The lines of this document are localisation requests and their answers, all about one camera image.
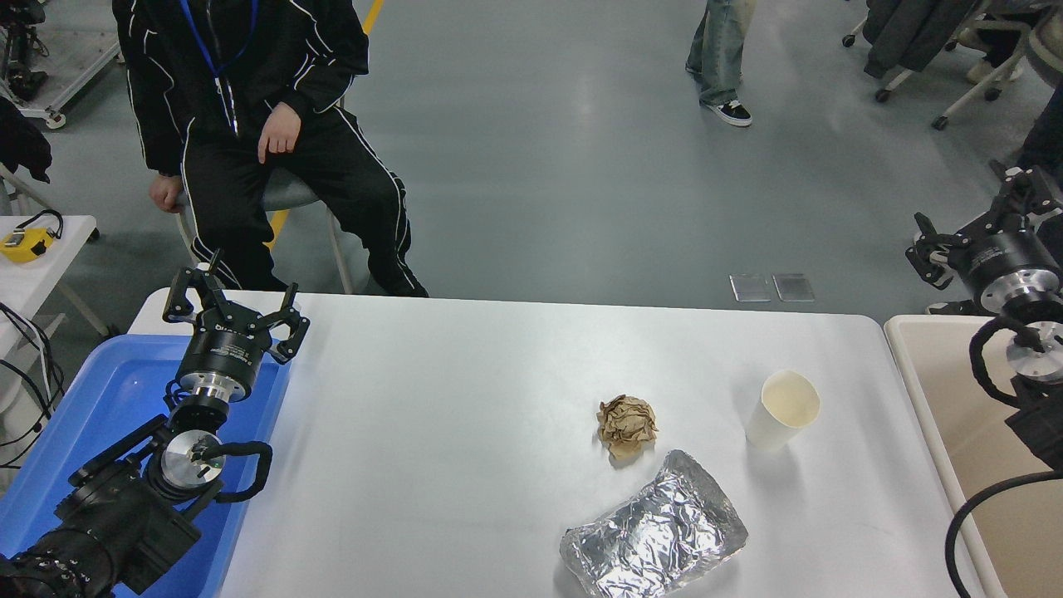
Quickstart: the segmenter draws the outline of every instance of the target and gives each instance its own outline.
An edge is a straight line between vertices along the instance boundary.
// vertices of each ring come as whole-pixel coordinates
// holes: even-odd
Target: crumpled paper ball
[[[597,415],[598,439],[609,445],[614,459],[635,457],[643,444],[657,440],[657,416],[654,408],[642,399],[621,395],[608,404],[601,404]]]

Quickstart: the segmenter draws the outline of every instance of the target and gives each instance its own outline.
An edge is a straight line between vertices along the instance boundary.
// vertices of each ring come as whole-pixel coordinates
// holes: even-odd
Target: black tracksuit
[[[114,0],[114,13],[145,160],[183,174],[192,250],[205,260],[223,249],[219,273],[230,285],[283,287],[263,244],[273,233],[261,208],[270,172],[282,167],[361,237],[371,264],[391,260],[400,286],[412,287],[403,260],[405,189],[338,106],[354,78],[368,72],[369,40],[351,1],[259,0],[253,31],[251,0],[187,4],[195,29],[179,0]],[[302,129],[294,152],[270,154],[261,165],[258,138],[277,102],[299,114]]]

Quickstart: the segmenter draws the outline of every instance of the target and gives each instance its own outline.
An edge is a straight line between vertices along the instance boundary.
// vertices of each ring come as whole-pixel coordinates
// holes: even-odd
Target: black jacket
[[[0,164],[12,172],[26,166],[34,178],[49,182],[46,170],[52,165],[52,146],[5,98],[0,98]]]
[[[945,46],[976,0],[867,0],[863,34],[871,41],[864,72],[880,79],[896,65],[922,71]]]
[[[230,63],[218,78],[179,0],[113,0],[130,101],[153,170],[181,171],[193,119],[197,131],[256,138],[277,102],[305,122],[369,72],[369,38],[351,0],[259,0],[250,37],[249,0],[188,3],[213,59]]]

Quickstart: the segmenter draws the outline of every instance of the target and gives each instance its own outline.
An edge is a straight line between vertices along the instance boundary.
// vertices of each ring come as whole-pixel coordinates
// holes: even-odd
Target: robotic arm
[[[281,309],[265,317],[227,301],[214,275],[217,257],[206,270],[182,270],[170,288],[164,320],[196,328],[167,390],[169,416],[147,422],[70,477],[74,490],[55,510],[62,524],[13,559],[0,556],[0,596],[104,598],[118,583],[141,594],[199,541],[192,520],[210,502],[248,500],[265,486],[269,445],[224,444],[217,432],[229,404],[251,395],[263,356],[287,363],[310,323],[293,306],[294,284]],[[199,313],[189,289],[199,294]],[[281,325],[290,335],[274,343],[270,330]],[[252,485],[221,492],[225,459],[252,455]]]
[[[945,534],[945,564],[961,598],[971,596],[956,564],[956,542],[966,516],[1001,492],[1063,479],[1063,273],[1034,234],[1042,220],[1061,211],[1060,189],[1043,171],[1014,168],[1005,172],[989,211],[956,234],[938,233],[929,218],[915,215],[919,235],[907,250],[909,261],[938,288],[958,274],[975,304],[996,314],[971,340],[972,372],[990,397],[1017,410],[1005,423],[1051,469],[994,484],[956,512]],[[1006,352],[1015,371],[1014,395],[996,388],[982,355],[1002,330],[1014,334]]]

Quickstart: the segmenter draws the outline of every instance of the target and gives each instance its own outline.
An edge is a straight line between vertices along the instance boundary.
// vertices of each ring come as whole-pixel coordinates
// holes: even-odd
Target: hand
[[[178,204],[178,195],[185,189],[185,184],[181,182],[181,176],[165,176],[158,174],[151,182],[148,194],[163,211],[169,213],[180,213],[184,205]]]
[[[266,153],[291,153],[303,121],[291,106],[281,102],[266,119],[263,135],[258,138],[258,163],[266,164]]]

